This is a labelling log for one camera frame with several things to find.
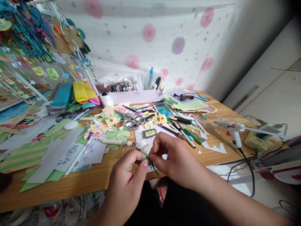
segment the finger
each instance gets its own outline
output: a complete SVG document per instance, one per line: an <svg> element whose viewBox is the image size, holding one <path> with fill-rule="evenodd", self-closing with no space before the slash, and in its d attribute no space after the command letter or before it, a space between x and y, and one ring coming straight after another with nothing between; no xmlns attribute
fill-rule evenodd
<svg viewBox="0 0 301 226"><path fill-rule="evenodd" d="M132 183L135 188L139 189L139 191L142 190L143 183L147 173L148 164L149 163L147 159L143 160L139 164L133 178L130 181L130 183Z"/></svg>
<svg viewBox="0 0 301 226"><path fill-rule="evenodd" d="M119 166L126 168L135 163L135 161L141 161L144 159L146 159L146 156L142 152L132 148L120 158L118 164Z"/></svg>
<svg viewBox="0 0 301 226"><path fill-rule="evenodd" d="M167 133L158 133L158 135L154 138L153 146L150 150L150 155L156 153L168 154L168 150L172 149L174 139L176 138L168 135Z"/></svg>
<svg viewBox="0 0 301 226"><path fill-rule="evenodd" d="M168 169L168 164L167 164L167 160L162 159L161 156L158 156L156 154L152 154L150 155L150 160L152 162L154 162L155 167L160 170L163 173L167 172Z"/></svg>

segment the silver scissors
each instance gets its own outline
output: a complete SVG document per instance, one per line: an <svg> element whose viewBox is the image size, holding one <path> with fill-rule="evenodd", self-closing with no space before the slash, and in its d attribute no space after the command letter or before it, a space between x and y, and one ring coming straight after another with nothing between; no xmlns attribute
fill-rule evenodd
<svg viewBox="0 0 301 226"><path fill-rule="evenodd" d="M123 125L129 130L138 130L139 127L145 123L144 117L137 113L125 114L118 110L114 110L114 111L117 112L122 119L124 119Z"/></svg>

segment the wooden desk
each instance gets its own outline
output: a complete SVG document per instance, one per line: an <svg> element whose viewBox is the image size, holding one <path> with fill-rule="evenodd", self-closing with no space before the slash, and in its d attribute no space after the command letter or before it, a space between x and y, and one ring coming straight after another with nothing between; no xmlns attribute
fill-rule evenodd
<svg viewBox="0 0 301 226"><path fill-rule="evenodd" d="M193 149L187 142L185 142L186 145L192 151L196 159L204 166L243 159L238 150L231 148L232 140L229 136L226 136L226 129L217 129L216 124L212 125L209 121L225 119L236 123L241 122L248 126L251 126L252 124L206 93L199 92L199 94L210 98L211 101L207 103L218 109L218 112L208 115L207 121L200 118L207 125L206 128L211 129L211 131L207 129L207 132L210 134L207 142L210 147L213 147L214 145L219 147L219 143L222 142L228 154L222 154L205 149L196 142L194 142L196 149ZM99 113L100 111L101 109L96 109L94 114ZM242 141L244 141L246 133L247 131L242 133L240 136ZM133 132L131 132L131 136L128 137L128 139L131 141L135 140ZM106 189L108 187L111 169L123 155L122 149L125 149L125 153L128 149L130 149L130 147L121 146L116 151L110 150L108 154L104 155L102 163L93 165L90 170L70 173L67 177L62 177L59 181L48 182L21 193L19 193L19 191L25 183L25 181L21 181L21 179L25 176L25 170L12 173L12 183L3 193L0 194L0 213ZM246 147L244 144L242 150L245 152L247 157L254 154L254 151ZM150 172L147 174L146 179L150 180L164 176L161 172L159 172L159 174L160 175L158 176L155 172Z"/></svg>

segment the yellow felt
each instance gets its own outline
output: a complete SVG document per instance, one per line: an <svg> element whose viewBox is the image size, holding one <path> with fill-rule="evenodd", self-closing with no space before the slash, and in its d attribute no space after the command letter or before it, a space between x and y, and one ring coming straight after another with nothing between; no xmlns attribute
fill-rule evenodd
<svg viewBox="0 0 301 226"><path fill-rule="evenodd" d="M89 99L85 89L85 84L82 82L73 82L73 92L77 102L83 102Z"/></svg>
<svg viewBox="0 0 301 226"><path fill-rule="evenodd" d="M97 99L97 95L94 92L94 89L92 88L90 83L85 83L84 87L85 87L85 90L86 90L86 93L87 93L89 99L91 99L91 98L96 98Z"/></svg>

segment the phone screen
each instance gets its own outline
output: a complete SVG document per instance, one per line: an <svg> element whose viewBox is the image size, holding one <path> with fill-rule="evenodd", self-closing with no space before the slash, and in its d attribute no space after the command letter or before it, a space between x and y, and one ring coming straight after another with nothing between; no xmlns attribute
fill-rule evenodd
<svg viewBox="0 0 301 226"><path fill-rule="evenodd" d="M174 116L174 114L168 109L168 107L164 103L156 103L155 106L161 113L161 115L165 115L165 117L167 118Z"/></svg>

